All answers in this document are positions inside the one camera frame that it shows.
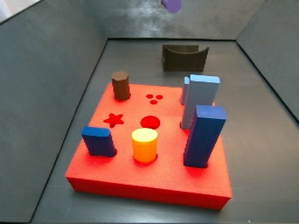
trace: star shape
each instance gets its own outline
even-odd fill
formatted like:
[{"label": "star shape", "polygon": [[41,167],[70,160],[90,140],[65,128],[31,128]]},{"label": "star shape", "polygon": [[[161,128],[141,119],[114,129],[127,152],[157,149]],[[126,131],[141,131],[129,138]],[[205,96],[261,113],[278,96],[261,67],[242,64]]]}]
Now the star shape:
[{"label": "star shape", "polygon": [[109,119],[105,120],[105,123],[110,123],[110,128],[113,129],[118,124],[123,124],[125,122],[122,121],[123,115],[115,115],[110,114]]}]

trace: red base board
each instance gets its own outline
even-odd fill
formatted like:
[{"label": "red base board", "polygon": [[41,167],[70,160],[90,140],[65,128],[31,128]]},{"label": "red base board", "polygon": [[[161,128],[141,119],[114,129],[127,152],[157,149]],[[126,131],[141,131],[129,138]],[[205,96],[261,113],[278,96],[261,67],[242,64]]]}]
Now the red base board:
[{"label": "red base board", "polygon": [[[105,122],[109,115],[123,115],[125,123],[111,128],[117,156],[93,157],[81,141],[66,174],[75,191],[221,210],[231,199],[221,137],[209,168],[186,167],[183,152],[189,130],[181,129],[183,90],[134,84],[130,89],[130,100],[117,101],[113,85],[107,87],[90,126],[110,128],[110,123]],[[158,159],[151,164],[137,162],[133,150],[131,134],[142,128],[141,121],[146,116],[161,119]]]}]

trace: gray wall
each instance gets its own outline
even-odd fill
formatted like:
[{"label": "gray wall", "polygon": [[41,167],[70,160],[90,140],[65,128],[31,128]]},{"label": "gray wall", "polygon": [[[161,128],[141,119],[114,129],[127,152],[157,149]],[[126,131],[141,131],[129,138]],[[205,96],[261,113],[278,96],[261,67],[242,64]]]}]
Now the gray wall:
[{"label": "gray wall", "polygon": [[158,0],[87,1],[98,28],[110,38],[235,40],[265,0],[183,0],[169,13]]},{"label": "gray wall", "polygon": [[299,1],[268,0],[238,43],[299,120]]},{"label": "gray wall", "polygon": [[30,221],[106,44],[81,0],[0,26],[0,221]]}]

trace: blue block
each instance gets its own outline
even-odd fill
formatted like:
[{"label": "blue block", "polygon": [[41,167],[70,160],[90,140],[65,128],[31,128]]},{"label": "blue block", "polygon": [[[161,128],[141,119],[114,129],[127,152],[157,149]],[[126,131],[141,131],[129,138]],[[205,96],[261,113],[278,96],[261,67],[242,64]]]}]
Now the blue block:
[{"label": "blue block", "polygon": [[197,105],[183,154],[183,164],[186,166],[207,167],[226,121],[227,113],[223,107]]},{"label": "blue block", "polygon": [[91,156],[113,158],[118,154],[110,129],[85,127],[82,137]]},{"label": "blue block", "polygon": [[195,106],[213,105],[219,89],[219,84],[221,78],[218,76],[197,74],[191,75],[191,83],[186,95],[182,115],[182,128],[185,130],[191,128]]},{"label": "blue block", "polygon": [[189,92],[189,87],[190,87],[190,77],[185,77],[183,78],[183,89],[182,89],[182,105],[185,105],[186,102],[186,96],[187,96],[187,92]]}]

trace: orange cylinder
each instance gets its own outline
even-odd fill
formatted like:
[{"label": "orange cylinder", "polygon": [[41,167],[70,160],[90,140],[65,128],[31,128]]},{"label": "orange cylinder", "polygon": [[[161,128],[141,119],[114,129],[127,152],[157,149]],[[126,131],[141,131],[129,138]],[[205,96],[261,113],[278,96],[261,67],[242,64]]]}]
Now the orange cylinder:
[{"label": "orange cylinder", "polygon": [[133,133],[134,157],[142,163],[157,159],[158,132],[154,129],[137,129]]}]

